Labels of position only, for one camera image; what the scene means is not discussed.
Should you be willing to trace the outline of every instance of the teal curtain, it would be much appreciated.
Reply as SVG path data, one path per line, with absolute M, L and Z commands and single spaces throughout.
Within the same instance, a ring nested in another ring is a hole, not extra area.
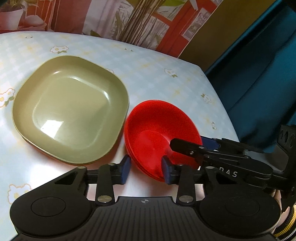
M 276 1 L 206 72 L 244 143 L 272 151 L 296 124 L 296 13 Z

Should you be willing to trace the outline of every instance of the crosshair logo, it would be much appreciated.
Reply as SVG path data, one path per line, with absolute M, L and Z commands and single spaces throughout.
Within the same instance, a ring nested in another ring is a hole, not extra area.
M 143 199 L 143 200 L 141 200 L 141 203 L 144 203 L 144 204 L 146 204 L 146 203 L 148 203 L 148 202 L 150 202 L 150 201 L 147 200 L 147 199 Z

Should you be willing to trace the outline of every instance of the floral tablecloth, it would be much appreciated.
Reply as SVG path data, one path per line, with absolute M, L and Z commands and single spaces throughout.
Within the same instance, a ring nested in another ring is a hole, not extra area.
M 59 55 L 79 56 L 115 73 L 126 85 L 129 112 L 148 99 L 168 101 L 182 109 L 203 136 L 237 141 L 232 123 L 202 70 L 168 55 L 109 39 L 53 33 L 15 32 L 0 35 L 0 236 L 16 235 L 9 209 L 20 195 L 60 176 L 74 166 L 54 160 L 26 143 L 14 128 L 12 102 L 26 79 L 45 61 Z M 119 163 L 126 153 L 122 134 L 97 162 Z M 132 166 L 127 183 L 114 187 L 117 196 L 173 196 L 177 187 L 157 182 Z M 89 199 L 94 199 L 91 185 Z M 197 186 L 197 198 L 202 198 Z

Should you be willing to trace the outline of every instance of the red bowl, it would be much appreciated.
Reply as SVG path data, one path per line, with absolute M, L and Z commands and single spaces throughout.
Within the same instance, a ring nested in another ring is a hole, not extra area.
M 164 155 L 174 164 L 187 164 L 193 168 L 199 166 L 193 158 L 170 149 L 173 138 L 202 145 L 191 119 L 176 106 L 161 100 L 138 104 L 124 126 L 128 154 L 141 171 L 159 181 L 164 181 L 161 170 L 161 157 Z

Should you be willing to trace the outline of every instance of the olive green tray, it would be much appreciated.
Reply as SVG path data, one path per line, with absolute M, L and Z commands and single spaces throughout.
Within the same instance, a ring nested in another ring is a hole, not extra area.
M 115 144 L 129 107 L 121 80 L 75 56 L 42 64 L 23 84 L 13 107 L 14 125 L 41 151 L 67 163 L 91 163 Z

